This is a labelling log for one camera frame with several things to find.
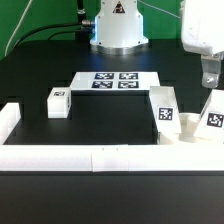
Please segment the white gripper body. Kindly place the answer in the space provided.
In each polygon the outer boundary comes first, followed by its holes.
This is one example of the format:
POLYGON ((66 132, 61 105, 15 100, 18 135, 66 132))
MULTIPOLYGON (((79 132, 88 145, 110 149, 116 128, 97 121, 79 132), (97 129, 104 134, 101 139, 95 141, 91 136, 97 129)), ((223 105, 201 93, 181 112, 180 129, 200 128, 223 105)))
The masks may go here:
POLYGON ((184 0, 181 40, 188 52, 223 52, 224 0, 184 0))

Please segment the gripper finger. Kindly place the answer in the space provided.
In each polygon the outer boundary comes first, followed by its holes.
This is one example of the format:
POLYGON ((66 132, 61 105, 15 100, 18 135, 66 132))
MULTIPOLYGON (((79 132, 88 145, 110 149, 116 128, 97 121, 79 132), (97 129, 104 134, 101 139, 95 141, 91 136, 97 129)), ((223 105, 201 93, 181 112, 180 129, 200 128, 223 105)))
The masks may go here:
POLYGON ((219 84, 221 74, 222 56, 220 53, 214 55, 202 55, 202 85, 206 88, 214 89, 219 84))

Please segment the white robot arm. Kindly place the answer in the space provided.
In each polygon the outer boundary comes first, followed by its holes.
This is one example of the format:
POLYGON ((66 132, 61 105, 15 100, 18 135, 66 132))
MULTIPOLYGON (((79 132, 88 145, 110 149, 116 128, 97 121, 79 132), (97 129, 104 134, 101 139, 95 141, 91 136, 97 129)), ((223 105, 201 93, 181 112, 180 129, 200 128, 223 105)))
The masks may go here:
MULTIPOLYGON (((224 60, 224 0, 183 0, 180 4, 181 41, 187 52, 201 56, 202 85, 216 88, 224 60)), ((149 40, 137 0, 101 0, 95 17, 91 49, 107 54, 132 54, 149 40)))

